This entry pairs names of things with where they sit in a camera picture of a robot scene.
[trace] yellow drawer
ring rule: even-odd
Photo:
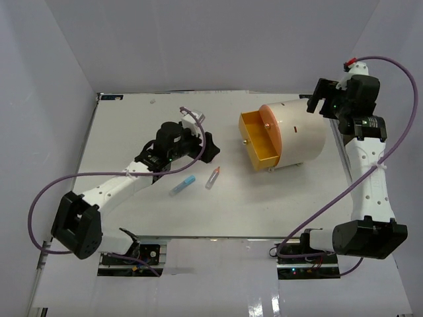
[[[245,112],[239,117],[239,131],[255,170],[276,166],[276,152],[258,111]]]

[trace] white cylinder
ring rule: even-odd
[[[323,150],[323,117],[307,112],[308,99],[264,104],[260,115],[280,159],[276,168],[315,159]]]

